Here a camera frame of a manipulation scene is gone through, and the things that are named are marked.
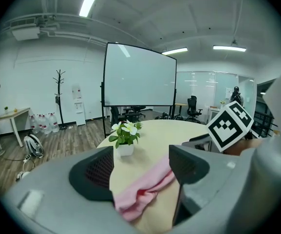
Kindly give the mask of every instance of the ceiling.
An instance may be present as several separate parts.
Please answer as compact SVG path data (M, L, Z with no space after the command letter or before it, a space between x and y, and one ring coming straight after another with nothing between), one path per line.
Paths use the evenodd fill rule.
M270 88L270 86L272 85L272 83L274 81L275 81L275 79L271 80L271 81L268 81L268 82L265 82L263 84L257 84L257 96L262 97L261 91L265 90L265 92L267 92L268 88Z
M17 0L0 22L38 17L48 34L137 45L163 52L187 47L180 61L227 60L263 66L281 55L281 19L265 0L95 0L87 18L84 0ZM233 40L247 51L213 51Z

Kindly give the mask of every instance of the round table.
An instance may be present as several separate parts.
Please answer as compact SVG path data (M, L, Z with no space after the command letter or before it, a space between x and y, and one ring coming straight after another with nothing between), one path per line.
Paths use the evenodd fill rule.
M193 137L207 133L206 126L180 120L142 121L139 143L135 143L131 156L119 157L115 153L115 142L104 139L98 147L114 147L114 170L110 177L113 195L124 191L129 185L145 174L162 157L169 153L169 145L181 145ZM141 217L132 224L144 233L163 233L172 228L179 183L174 181L148 205Z

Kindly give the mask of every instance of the railing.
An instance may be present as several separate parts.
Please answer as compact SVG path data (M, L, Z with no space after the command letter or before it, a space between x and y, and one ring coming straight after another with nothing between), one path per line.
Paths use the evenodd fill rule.
M252 130L257 134L256 137L266 138L271 136L269 132L273 132L272 127L278 127L276 124L272 123L273 119L274 118L271 115L255 112Z

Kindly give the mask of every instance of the air conditioner unit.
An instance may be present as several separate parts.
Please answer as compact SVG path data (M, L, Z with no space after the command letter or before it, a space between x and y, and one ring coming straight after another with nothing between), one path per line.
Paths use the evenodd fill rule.
M38 39L40 33L37 27L37 18L26 18L10 23L10 30L18 41Z
M38 39L39 27L16 29L12 33L17 41Z

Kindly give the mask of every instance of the pink cloth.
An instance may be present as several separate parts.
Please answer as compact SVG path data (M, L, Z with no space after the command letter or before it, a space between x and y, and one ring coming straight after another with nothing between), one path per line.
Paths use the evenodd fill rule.
M158 192L175 179L169 166L169 156L162 158L146 174L114 197L115 209L126 221L138 218Z

